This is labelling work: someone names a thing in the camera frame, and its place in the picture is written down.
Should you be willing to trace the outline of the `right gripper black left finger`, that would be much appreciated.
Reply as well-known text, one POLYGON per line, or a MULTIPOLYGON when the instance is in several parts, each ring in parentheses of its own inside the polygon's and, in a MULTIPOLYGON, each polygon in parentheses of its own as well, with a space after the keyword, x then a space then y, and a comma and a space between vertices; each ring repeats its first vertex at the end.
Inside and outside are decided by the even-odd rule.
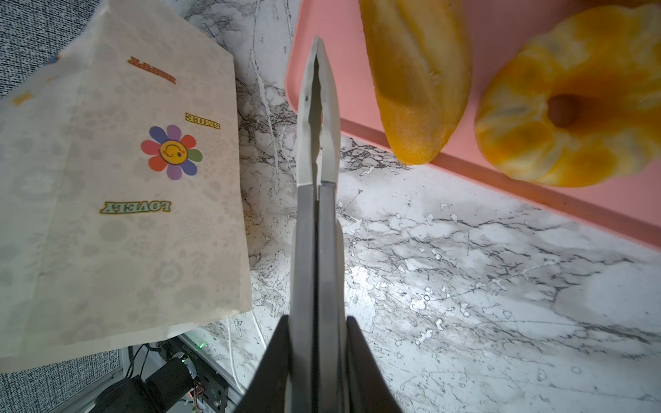
POLYGON ((284 413, 290 368, 289 316, 282 316, 237 413, 284 413))

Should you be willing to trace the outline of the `round pumpkin-shaped fake bread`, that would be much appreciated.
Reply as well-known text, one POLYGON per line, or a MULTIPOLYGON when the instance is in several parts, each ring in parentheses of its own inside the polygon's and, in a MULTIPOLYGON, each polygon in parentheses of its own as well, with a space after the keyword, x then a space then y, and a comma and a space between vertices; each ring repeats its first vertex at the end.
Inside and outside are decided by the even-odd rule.
POLYGON ((586 187, 660 155, 660 8, 609 5, 531 39, 482 96, 475 136, 510 178, 586 187))

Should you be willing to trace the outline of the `white paper bag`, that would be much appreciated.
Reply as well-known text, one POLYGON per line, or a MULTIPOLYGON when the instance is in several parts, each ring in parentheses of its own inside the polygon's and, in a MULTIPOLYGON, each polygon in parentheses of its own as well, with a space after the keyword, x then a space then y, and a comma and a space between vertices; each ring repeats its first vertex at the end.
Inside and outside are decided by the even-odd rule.
POLYGON ((251 308, 232 55, 161 1, 103 1, 1 101, 1 369, 251 308))

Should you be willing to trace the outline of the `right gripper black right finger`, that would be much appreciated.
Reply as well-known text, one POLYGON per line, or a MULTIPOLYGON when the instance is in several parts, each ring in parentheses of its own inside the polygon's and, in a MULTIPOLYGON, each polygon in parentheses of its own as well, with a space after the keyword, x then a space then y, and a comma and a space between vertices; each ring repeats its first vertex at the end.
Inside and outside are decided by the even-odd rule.
POLYGON ((347 318, 347 334, 349 411, 402 413, 353 317, 347 318))

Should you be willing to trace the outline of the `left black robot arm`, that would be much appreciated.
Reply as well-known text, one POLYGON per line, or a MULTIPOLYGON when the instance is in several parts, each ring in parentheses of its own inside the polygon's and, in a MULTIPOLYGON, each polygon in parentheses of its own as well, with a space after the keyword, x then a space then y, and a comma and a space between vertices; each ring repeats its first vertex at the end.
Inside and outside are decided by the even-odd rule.
POLYGON ((195 386, 194 377, 179 358, 168 361, 146 380, 121 380, 104 390, 91 413, 168 412, 195 386))

